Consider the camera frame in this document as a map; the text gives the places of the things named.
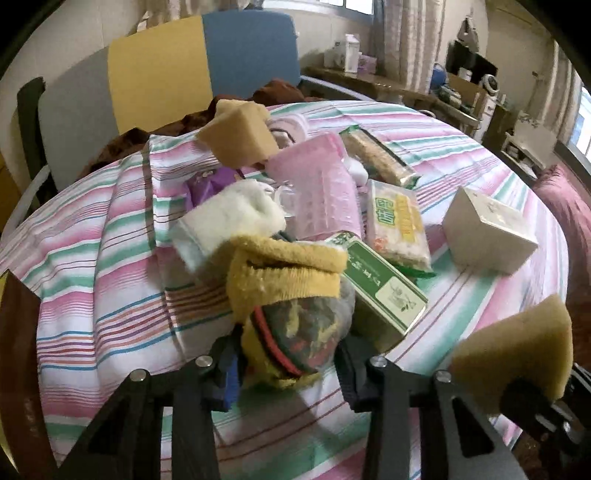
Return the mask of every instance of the yellow panel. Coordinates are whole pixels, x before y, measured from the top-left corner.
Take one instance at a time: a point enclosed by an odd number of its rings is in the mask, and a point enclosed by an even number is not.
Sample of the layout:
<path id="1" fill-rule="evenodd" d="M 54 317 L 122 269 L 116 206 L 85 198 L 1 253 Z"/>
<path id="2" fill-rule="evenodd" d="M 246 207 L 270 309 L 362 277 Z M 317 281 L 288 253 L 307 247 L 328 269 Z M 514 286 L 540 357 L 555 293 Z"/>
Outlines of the yellow panel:
<path id="1" fill-rule="evenodd" d="M 2 301 L 2 295 L 4 294 L 4 287 L 6 286 L 6 278 L 8 276 L 8 271 L 5 271 L 2 275 L 0 275 L 0 302 Z M 4 429 L 2 428 L 2 422 L 0 421 L 0 448 L 4 450 L 4 453 L 14 465 L 14 460 L 12 459 L 12 453 L 10 451 L 10 446 L 6 440 L 4 435 Z"/>
<path id="2" fill-rule="evenodd" d="M 206 109 L 213 98 L 201 17 L 115 40 L 108 66 L 120 133 L 154 130 Z"/>

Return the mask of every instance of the yellow sponge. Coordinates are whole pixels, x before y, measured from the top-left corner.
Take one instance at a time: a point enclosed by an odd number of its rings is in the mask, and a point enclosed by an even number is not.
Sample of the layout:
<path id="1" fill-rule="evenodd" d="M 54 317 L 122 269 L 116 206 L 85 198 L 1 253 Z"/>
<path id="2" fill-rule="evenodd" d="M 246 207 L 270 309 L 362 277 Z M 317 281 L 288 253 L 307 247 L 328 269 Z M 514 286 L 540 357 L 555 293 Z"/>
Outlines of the yellow sponge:
<path id="1" fill-rule="evenodd" d="M 230 108 L 197 132 L 197 139 L 211 149 L 222 165 L 230 168 L 266 161 L 279 152 L 279 147 L 258 107 L 247 102 Z"/>
<path id="2" fill-rule="evenodd" d="M 471 334 L 456 346 L 449 368 L 487 414 L 499 413 L 506 386 L 523 378 L 554 401 L 573 365 L 570 316 L 554 294 L 539 305 Z"/>
<path id="3" fill-rule="evenodd" d="M 256 109 L 261 114 L 261 118 L 265 122 L 271 118 L 271 114 L 269 113 L 269 110 L 267 110 L 264 105 L 260 105 L 259 103 L 255 103 L 255 102 L 248 102 L 247 100 L 228 100 L 225 98 L 219 99 L 217 101 L 215 116 L 218 117 L 226 112 L 229 112 L 233 108 L 236 108 L 237 106 L 244 105 L 245 103 L 254 103 L 256 105 Z"/>

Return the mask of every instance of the wall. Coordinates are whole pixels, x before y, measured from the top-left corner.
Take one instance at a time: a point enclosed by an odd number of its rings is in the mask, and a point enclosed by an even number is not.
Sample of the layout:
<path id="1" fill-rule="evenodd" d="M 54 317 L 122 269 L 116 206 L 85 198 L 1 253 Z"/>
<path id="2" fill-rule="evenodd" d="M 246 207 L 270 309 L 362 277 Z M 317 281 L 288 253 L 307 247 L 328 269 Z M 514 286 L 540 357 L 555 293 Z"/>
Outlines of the wall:
<path id="1" fill-rule="evenodd" d="M 516 2 L 492 6 L 488 23 L 486 58 L 499 69 L 499 87 L 512 108 L 525 110 L 535 87 L 531 72 L 544 71 L 550 35 Z"/>
<path id="2" fill-rule="evenodd" d="M 370 23 L 301 10 L 277 11 L 290 14 L 294 20 L 300 64 L 304 67 L 321 66 L 324 51 L 331 48 L 336 40 L 344 38 L 346 33 L 358 35 L 361 52 L 368 51 Z"/>
<path id="3" fill-rule="evenodd" d="M 66 0 L 27 40 L 0 80 L 0 151 L 18 187 L 30 182 L 18 129 L 17 92 L 37 76 L 47 83 L 126 35 L 144 12 L 143 0 Z"/>
<path id="4" fill-rule="evenodd" d="M 447 0 L 445 5 L 445 18 L 441 29 L 441 47 L 437 55 L 437 62 L 445 66 L 447 58 L 447 46 L 457 39 L 457 32 L 466 16 L 473 9 L 473 20 L 478 33 L 480 55 L 486 57 L 489 44 L 489 21 L 486 12 L 485 0 Z"/>
<path id="5" fill-rule="evenodd" d="M 31 181 L 18 128 L 17 92 L 42 76 L 49 84 L 72 65 L 130 33 L 145 0 L 66 0 L 25 43 L 0 79 L 0 151 L 18 187 Z M 302 65 L 322 64 L 322 52 L 345 33 L 369 47 L 369 24 L 306 11 L 283 10 L 294 19 Z"/>

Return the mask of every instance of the striped bedsheet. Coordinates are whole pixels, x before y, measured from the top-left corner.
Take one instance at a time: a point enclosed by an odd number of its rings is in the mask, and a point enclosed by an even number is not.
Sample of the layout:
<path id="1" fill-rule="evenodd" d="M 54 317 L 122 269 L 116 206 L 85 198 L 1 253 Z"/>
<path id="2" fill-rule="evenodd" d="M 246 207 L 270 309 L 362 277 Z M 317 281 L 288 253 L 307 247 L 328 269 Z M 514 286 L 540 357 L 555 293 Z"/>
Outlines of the striped bedsheet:
<path id="1" fill-rule="evenodd" d="M 388 355 L 403 369 L 429 374 L 470 332 L 551 293 L 565 298 L 568 257 L 558 223 L 508 167 L 458 130 L 384 103 L 318 102 L 271 110 L 302 113 L 313 135 L 360 124 L 422 175 L 416 192 L 437 276 L 420 280 L 428 311 Z M 37 210 L 0 252 L 0 271 L 10 268 L 43 300 L 39 381 L 58 460 L 130 371 L 176 369 L 229 331 L 224 287 L 194 282 L 168 237 L 185 213 L 182 182 L 216 164 L 192 134 L 153 136 L 142 152 L 85 177 Z M 462 185 L 516 207 L 534 228 L 540 247 L 514 275 L 454 265 L 441 220 Z M 163 477 L 171 469 L 171 412 L 165 413 Z M 334 369 L 300 392 L 250 388 L 228 414 L 214 414 L 222 476 L 359 478 L 368 420 L 344 403 Z M 507 441 L 514 432 L 508 425 L 498 425 Z"/>

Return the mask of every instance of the pink plastic container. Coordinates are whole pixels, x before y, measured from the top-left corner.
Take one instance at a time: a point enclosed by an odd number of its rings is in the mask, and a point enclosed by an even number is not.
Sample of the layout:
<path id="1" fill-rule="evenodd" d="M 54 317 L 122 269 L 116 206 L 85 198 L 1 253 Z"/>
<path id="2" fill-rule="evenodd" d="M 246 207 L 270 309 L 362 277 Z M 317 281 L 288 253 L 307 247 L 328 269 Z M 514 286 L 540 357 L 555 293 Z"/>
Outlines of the pink plastic container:
<path id="1" fill-rule="evenodd" d="M 265 171 L 277 183 L 289 182 L 296 192 L 291 232 L 298 240 L 324 240 L 341 231 L 361 238 L 361 216 L 355 182 L 343 165 L 345 146 L 327 132 L 271 157 Z"/>

